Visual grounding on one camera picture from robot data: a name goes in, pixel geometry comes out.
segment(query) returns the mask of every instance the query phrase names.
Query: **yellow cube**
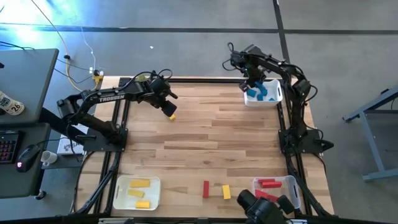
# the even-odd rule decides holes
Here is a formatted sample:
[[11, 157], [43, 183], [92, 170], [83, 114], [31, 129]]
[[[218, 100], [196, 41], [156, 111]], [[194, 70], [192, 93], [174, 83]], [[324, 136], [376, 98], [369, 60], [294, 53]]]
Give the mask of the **yellow cube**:
[[128, 194], [128, 195], [131, 195], [131, 196], [143, 198], [145, 192], [140, 191], [140, 190], [129, 189], [129, 190], [127, 191], [127, 194]]
[[229, 185], [223, 185], [224, 199], [231, 199], [231, 191], [229, 190]]
[[137, 201], [136, 208], [150, 208], [150, 201]]
[[130, 187], [149, 187], [150, 180], [132, 180], [130, 181]]
[[169, 117], [169, 119], [170, 119], [171, 121], [174, 121], [174, 120], [175, 120], [175, 115], [173, 114], [171, 117]]

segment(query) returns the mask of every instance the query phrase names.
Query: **concrete floor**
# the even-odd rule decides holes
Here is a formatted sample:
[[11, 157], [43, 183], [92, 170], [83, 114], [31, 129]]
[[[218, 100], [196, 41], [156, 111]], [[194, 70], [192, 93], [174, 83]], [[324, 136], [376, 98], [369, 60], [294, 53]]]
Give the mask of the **concrete floor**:
[[[0, 22], [47, 25], [30, 1], [6, 2]], [[272, 0], [37, 0], [37, 3], [61, 26], [277, 28]], [[279, 4], [285, 29], [323, 29], [331, 30], [330, 33], [348, 29], [398, 29], [398, 2], [393, 0], [279, 0]], [[75, 65], [93, 66], [81, 33], [62, 32], [62, 35]], [[105, 75], [133, 75], [143, 70], [171, 68], [176, 76], [238, 77], [238, 72], [221, 68], [221, 62], [229, 55], [226, 48], [229, 41], [234, 42], [237, 50], [257, 44], [263, 51], [282, 58], [278, 34], [86, 32], [85, 36], [94, 49], [97, 67], [103, 68]], [[398, 84], [397, 37], [286, 35], [291, 62], [302, 67], [319, 88], [311, 103], [312, 115], [316, 126], [325, 132], [325, 139], [335, 143], [325, 153], [325, 162], [335, 213], [341, 217], [397, 223], [393, 216], [398, 210], [398, 177], [362, 181], [362, 174], [376, 171], [375, 162], [362, 125], [358, 121], [345, 124], [341, 119], [384, 89]], [[65, 53], [55, 32], [34, 31], [29, 26], [0, 31], [0, 40], [35, 48], [58, 48], [59, 58]], [[65, 70], [61, 63], [57, 63], [57, 68]], [[77, 80], [88, 76], [88, 72], [75, 68], [71, 74]], [[87, 81], [80, 87], [92, 88], [93, 83]], [[76, 92], [65, 77], [55, 72], [45, 107], [56, 113], [55, 102]], [[397, 157], [398, 153], [392, 153], [387, 162], [396, 163]], [[67, 214], [77, 171], [46, 170], [42, 188], [49, 193], [47, 198], [2, 199], [0, 220]]]

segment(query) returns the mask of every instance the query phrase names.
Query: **wooden tabletop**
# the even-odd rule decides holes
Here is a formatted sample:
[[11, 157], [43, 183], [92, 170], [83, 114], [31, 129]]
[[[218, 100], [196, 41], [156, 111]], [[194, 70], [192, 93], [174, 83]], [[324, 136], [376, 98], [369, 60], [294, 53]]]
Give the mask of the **wooden tabletop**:
[[[117, 86], [119, 78], [105, 77], [102, 88]], [[174, 122], [145, 102], [131, 103], [129, 137], [119, 166], [119, 175], [160, 178], [160, 205], [154, 211], [114, 208], [112, 216], [244, 218], [236, 202], [240, 191], [250, 190], [254, 177], [287, 175], [285, 158], [279, 152], [276, 107], [246, 107], [237, 84], [171, 86], [178, 95], [177, 100], [170, 100], [178, 106]], [[109, 121], [113, 108], [114, 103], [97, 105], [95, 116]], [[305, 122], [313, 125], [309, 106]], [[83, 169], [78, 208], [98, 185], [103, 157], [103, 152], [96, 152]], [[302, 157], [309, 189], [326, 211], [333, 213], [322, 163], [311, 154]], [[202, 197], [204, 180], [210, 181], [209, 198]], [[231, 187], [232, 199], [223, 199], [223, 184]]]

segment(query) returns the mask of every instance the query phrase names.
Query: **white plastic bin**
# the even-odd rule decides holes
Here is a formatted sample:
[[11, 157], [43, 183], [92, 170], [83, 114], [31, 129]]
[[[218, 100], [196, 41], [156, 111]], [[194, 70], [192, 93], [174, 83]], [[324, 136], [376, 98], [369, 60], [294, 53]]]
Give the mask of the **white plastic bin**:
[[[270, 82], [263, 82], [262, 85], [267, 89], [267, 96], [264, 96], [264, 101], [258, 101], [257, 97], [248, 96], [246, 92], [244, 92], [244, 104], [246, 106], [252, 107], [265, 107], [265, 106], [275, 106], [279, 102], [283, 100], [282, 89], [280, 88], [280, 82], [278, 80], [272, 80]], [[257, 92], [260, 93], [258, 88], [253, 88]]]
[[[282, 187], [273, 188], [273, 189], [263, 189], [261, 185], [258, 183], [260, 179], [274, 179], [275, 181], [282, 182]], [[286, 197], [292, 202], [294, 208], [300, 208], [301, 201], [299, 196], [299, 186], [296, 183], [296, 179], [287, 175], [285, 177], [255, 177], [252, 184], [252, 193], [255, 193], [255, 190], [261, 190], [267, 194], [271, 194], [276, 197], [280, 197], [282, 195], [286, 195]]]
[[[131, 180], [149, 179], [150, 187], [130, 188]], [[129, 189], [145, 192], [143, 198], [127, 194]], [[150, 208], [136, 208], [136, 202], [139, 200], [150, 201]], [[116, 190], [113, 199], [113, 207], [119, 210], [155, 210], [160, 203], [160, 179], [158, 177], [136, 177], [131, 175], [121, 175], [116, 181]]]

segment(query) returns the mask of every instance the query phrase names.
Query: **computer mouse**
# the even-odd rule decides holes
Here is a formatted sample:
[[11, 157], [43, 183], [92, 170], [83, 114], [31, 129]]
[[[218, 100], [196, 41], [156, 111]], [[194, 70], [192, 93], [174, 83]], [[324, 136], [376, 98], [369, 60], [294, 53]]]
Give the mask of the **computer mouse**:
[[39, 152], [39, 146], [33, 144], [27, 146], [17, 159], [17, 171], [27, 172], [32, 167]]

